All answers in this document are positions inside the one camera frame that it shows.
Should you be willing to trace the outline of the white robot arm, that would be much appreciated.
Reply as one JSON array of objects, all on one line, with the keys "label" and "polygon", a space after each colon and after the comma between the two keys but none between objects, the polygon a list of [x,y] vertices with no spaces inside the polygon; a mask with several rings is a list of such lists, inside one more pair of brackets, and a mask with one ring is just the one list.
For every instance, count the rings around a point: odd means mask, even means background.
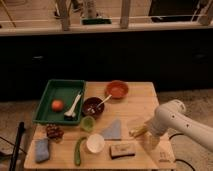
[{"label": "white robot arm", "polygon": [[201,124],[185,115],[185,104],[177,99],[157,106],[154,116],[146,121],[148,131],[163,136],[169,128],[182,132],[204,148],[213,152],[213,127]]}]

